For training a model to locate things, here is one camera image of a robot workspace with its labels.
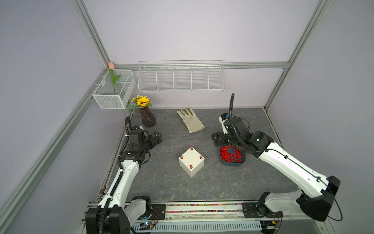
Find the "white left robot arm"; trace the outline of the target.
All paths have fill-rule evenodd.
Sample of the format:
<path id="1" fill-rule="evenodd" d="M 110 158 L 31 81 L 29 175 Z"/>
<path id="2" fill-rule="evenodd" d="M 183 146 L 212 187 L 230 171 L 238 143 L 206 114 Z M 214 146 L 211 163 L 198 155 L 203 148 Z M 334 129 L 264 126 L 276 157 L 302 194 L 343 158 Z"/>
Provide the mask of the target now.
<path id="1" fill-rule="evenodd" d="M 86 216 L 88 234 L 129 234 L 140 217 L 152 215 L 152 203 L 148 196 L 138 196 L 125 205 L 132 182 L 146 162 L 146 154 L 162 142 L 161 134 L 135 129 L 127 134 L 128 149 L 116 160 L 118 172 L 101 202 L 89 208 Z"/>

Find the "white metal box with screws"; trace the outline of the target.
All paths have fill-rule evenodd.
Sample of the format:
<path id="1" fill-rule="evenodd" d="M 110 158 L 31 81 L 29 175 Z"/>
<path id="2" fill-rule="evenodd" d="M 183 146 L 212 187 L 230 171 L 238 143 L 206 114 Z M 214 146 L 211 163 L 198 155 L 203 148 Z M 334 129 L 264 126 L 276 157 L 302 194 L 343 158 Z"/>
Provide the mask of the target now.
<path id="1" fill-rule="evenodd" d="M 203 159 L 200 159 L 200 156 L 202 156 L 194 147 L 193 150 L 191 151 L 190 148 L 183 153 L 181 156 L 184 158 L 181 160 L 180 157 L 178 158 L 179 160 L 179 165 L 181 168 L 190 176 L 194 177 L 198 171 L 200 171 L 205 163 L 205 157 Z"/>

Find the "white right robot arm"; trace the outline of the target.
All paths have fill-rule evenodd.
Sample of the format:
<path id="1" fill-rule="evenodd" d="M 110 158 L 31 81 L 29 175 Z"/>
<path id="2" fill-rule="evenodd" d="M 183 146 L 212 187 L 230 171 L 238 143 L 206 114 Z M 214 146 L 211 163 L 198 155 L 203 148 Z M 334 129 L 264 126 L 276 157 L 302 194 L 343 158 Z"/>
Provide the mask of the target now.
<path id="1" fill-rule="evenodd" d="M 232 146 L 243 155 L 253 155 L 293 181 L 298 190 L 290 193 L 264 192 L 259 198 L 255 213 L 266 217 L 278 212 L 303 212 L 313 220 L 323 222 L 335 203 L 340 180 L 322 175 L 284 151 L 273 138 L 261 131 L 250 132 L 239 117 L 224 113 L 219 117 L 222 131 L 214 133 L 215 146 Z"/>

